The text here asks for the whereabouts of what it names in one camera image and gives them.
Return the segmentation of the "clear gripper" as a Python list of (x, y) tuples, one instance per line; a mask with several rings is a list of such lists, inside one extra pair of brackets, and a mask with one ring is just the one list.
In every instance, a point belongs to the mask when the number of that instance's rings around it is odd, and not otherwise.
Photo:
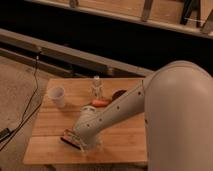
[(77, 136), (73, 131), (69, 129), (64, 130), (63, 138), (74, 143), (75, 145), (78, 145), (82, 152), (93, 149), (98, 145), (100, 145), (100, 140), (97, 137), (90, 139), (88, 142), (85, 142), (83, 139), (81, 139), (79, 136)]

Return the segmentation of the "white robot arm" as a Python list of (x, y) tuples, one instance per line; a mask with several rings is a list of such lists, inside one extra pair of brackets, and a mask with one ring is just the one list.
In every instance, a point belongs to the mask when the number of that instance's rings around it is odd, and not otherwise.
[(82, 112), (63, 138), (86, 150), (102, 130), (139, 113), (148, 171), (213, 171), (213, 76), (188, 61), (165, 65), (100, 112)]

